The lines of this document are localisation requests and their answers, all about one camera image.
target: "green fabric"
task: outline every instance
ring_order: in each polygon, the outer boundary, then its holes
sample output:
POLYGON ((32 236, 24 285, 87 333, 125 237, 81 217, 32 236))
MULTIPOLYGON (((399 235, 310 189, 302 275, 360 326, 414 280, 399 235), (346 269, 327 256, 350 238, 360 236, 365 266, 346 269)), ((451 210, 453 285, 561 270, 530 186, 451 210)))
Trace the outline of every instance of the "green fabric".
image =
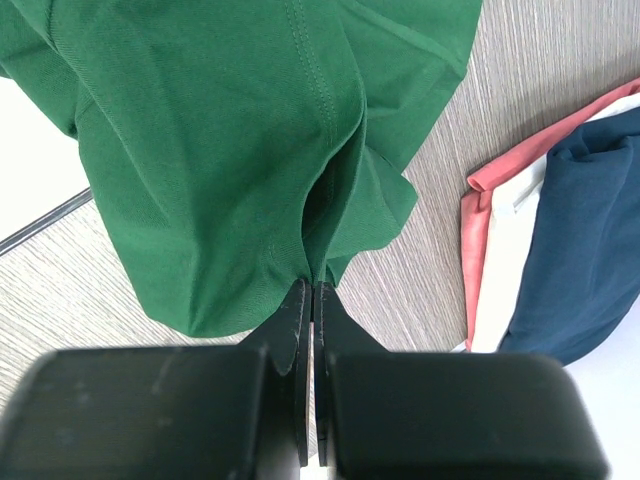
POLYGON ((221 336, 398 235, 480 3, 0 0, 0 67, 78 139, 145 312, 221 336))

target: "white surface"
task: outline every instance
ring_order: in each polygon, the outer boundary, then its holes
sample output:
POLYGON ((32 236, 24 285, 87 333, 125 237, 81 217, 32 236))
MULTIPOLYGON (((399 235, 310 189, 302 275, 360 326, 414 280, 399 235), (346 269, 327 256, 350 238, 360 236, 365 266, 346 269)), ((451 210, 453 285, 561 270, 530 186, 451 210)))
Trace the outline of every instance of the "white surface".
POLYGON ((75 140, 0 78, 0 241, 89 186, 75 140))
MULTIPOLYGON (((638 106, 640 93, 616 100, 588 121, 638 106)), ((493 192, 472 352, 495 352, 509 328, 529 255, 546 167, 545 154, 493 192)))
POLYGON ((578 385, 609 459, 610 479, 638 478, 640 300, 602 345, 566 370, 578 385))

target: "gray strip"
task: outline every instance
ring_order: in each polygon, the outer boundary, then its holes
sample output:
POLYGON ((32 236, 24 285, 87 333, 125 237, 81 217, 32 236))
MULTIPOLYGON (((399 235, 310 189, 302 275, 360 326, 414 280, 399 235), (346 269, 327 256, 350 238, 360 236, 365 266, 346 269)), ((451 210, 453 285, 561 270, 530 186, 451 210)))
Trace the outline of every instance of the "gray strip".
POLYGON ((81 207, 85 203, 91 201, 93 199, 93 195, 91 194, 91 190, 88 188, 83 190, 75 197, 70 198, 62 205, 57 206, 53 210, 48 213, 45 213, 42 217, 37 219, 35 222, 30 223, 26 227, 21 230, 18 230, 16 233, 11 235, 10 237, 5 238, 4 240, 0 240, 0 256, 5 253, 13 250, 18 245, 26 242, 34 235, 40 233, 45 228, 49 227, 53 223, 57 222, 64 216, 73 212, 77 208, 81 207))

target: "green cloth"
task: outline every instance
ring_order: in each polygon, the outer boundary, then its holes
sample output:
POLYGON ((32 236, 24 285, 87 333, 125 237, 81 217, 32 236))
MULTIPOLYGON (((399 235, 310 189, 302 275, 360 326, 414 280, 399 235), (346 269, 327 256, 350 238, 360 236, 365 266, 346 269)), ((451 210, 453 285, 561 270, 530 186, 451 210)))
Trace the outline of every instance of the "green cloth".
POLYGON ((0 69, 78 139, 145 312, 222 336, 400 233, 480 6, 0 0, 0 69))

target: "green garment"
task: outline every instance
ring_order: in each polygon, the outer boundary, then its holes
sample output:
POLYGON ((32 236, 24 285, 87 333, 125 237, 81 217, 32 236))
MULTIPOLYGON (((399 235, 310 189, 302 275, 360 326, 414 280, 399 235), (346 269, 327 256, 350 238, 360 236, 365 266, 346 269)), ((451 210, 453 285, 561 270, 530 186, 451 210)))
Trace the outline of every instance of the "green garment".
POLYGON ((400 233, 480 6, 0 0, 0 69, 78 139, 145 312, 222 336, 400 233))

